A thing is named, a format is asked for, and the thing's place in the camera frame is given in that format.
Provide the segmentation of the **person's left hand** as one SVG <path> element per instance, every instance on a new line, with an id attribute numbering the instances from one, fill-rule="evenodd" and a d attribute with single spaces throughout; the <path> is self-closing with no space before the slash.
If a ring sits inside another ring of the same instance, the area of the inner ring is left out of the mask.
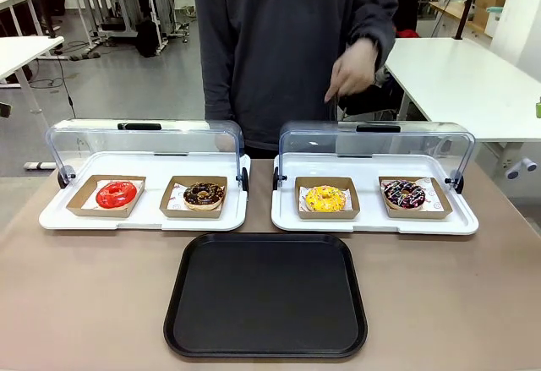
<path id="1" fill-rule="evenodd" d="M 375 77 L 377 46 L 367 38 L 357 40 L 335 61 L 324 102 L 366 90 Z"/>

